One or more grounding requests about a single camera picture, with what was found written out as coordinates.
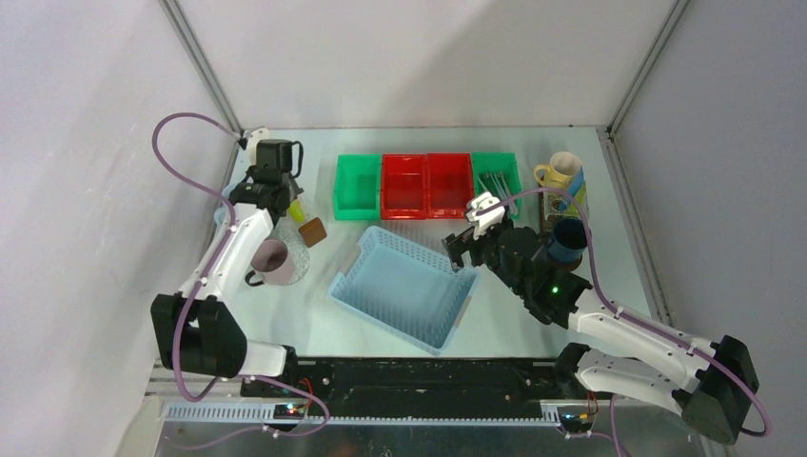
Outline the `dark blue ceramic mug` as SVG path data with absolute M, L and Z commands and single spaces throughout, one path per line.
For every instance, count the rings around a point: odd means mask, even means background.
M 550 232 L 548 256 L 564 265 L 579 261 L 587 249 L 585 226 L 581 219 L 561 219 Z

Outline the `light blue ceramic mug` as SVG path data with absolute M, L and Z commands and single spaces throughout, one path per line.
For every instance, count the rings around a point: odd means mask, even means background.
M 236 189 L 238 183 L 231 183 L 227 185 L 222 191 L 221 195 L 224 199 L 229 200 L 232 191 Z M 213 221 L 216 227 L 220 227 L 224 222 L 229 219 L 228 209 L 225 204 L 221 204 L 213 213 Z

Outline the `light blue plastic basket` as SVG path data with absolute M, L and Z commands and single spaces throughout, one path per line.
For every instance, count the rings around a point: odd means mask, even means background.
M 479 283 L 473 268 L 371 226 L 336 274 L 328 296 L 342 308 L 431 355 L 455 335 Z

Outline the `clear glass rectangular container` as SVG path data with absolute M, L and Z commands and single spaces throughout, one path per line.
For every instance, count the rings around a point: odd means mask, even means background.
M 540 209 L 542 210 L 542 220 L 545 222 L 555 222 L 562 218 L 579 218 L 579 217 L 571 217 L 565 213 L 565 211 L 560 210 L 561 199 L 565 197 L 563 195 L 552 193 L 552 192 L 544 192 L 541 197 L 541 206 Z

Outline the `glass jar with brown lid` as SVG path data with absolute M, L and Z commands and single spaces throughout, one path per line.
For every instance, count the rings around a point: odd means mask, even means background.
M 327 237 L 323 221 L 315 217 L 298 227 L 298 232 L 307 248 L 312 248 Z

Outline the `red plastic bin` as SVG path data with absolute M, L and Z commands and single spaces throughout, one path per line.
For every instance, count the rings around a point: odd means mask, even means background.
M 384 220 L 463 219 L 474 196 L 471 155 L 466 152 L 382 156 Z

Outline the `pink ceramic mug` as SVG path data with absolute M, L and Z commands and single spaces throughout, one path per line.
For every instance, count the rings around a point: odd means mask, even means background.
M 296 265 L 287 245 L 279 240 L 266 239 L 253 255 L 245 283 L 250 287 L 288 285 Z

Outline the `lime green toothpaste tube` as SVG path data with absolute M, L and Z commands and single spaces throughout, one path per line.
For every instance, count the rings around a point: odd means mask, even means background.
M 579 217 L 581 214 L 588 216 L 589 209 L 587 206 L 587 189 L 586 184 L 582 183 L 579 188 L 571 193 L 574 202 L 568 201 L 568 206 L 565 213 L 571 217 Z

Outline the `green bin with toothpaste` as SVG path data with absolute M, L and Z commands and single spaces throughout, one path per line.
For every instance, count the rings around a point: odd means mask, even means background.
M 380 154 L 342 154 L 338 157 L 333 210 L 340 221 L 381 219 Z

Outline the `green bin with toothbrushes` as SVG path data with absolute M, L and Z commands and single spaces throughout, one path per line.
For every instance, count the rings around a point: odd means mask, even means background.
M 471 164 L 477 194 L 489 191 L 503 201 L 522 191 L 514 153 L 472 152 Z

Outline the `blue toothpaste tube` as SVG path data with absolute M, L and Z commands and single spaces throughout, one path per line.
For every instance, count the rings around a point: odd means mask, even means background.
M 567 190 L 567 191 L 568 191 L 568 193 L 571 195 L 571 193 L 574 193 L 574 192 L 575 192 L 575 191 L 576 191 L 576 190 L 579 188 L 579 186 L 580 186 L 582 183 L 585 183 L 585 177 L 584 177 L 584 170 L 583 170 L 583 168 L 580 168 L 580 169 L 578 170 L 577 174 L 574 176 L 574 178 L 573 178 L 573 179 L 570 181 L 570 183 L 569 183 L 569 185 L 568 185 L 568 187 L 567 187 L 567 189 L 566 189 L 566 190 Z M 560 210 L 561 210 L 561 211 L 566 211 L 567 206 L 568 206 L 568 201 L 569 201 L 569 200 L 570 200 L 570 199 L 568 199 L 568 198 L 566 198 L 566 197 L 563 197 L 563 198 L 561 199 L 561 204 L 560 204 Z

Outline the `yellow ceramic mug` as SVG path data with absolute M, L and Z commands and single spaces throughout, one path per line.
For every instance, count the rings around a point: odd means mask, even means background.
M 554 153 L 547 164 L 537 165 L 533 176 L 541 187 L 568 189 L 582 171 L 582 160 L 569 151 Z

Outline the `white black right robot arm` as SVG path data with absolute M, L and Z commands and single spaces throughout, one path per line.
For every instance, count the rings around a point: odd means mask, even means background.
M 443 239 L 453 269 L 470 255 L 491 270 L 539 322 L 596 338 L 623 351 L 613 356 L 570 343 L 555 363 L 559 394 L 586 390 L 631 397 L 676 413 L 700 435 L 733 445 L 744 433 L 759 382 L 748 347 L 725 335 L 718 342 L 607 306 L 594 286 L 551 263 L 531 228 L 499 224 L 480 237 L 468 228 Z

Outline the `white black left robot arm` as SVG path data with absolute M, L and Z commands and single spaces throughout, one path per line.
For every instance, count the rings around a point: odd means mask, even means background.
M 220 378 L 264 376 L 278 396 L 301 383 L 286 361 L 289 349 L 250 340 L 232 311 L 259 247 L 286 215 L 295 196 L 304 149 L 300 142 L 263 139 L 252 144 L 256 162 L 225 199 L 226 217 L 190 277 L 150 307 L 160 358 L 167 369 Z

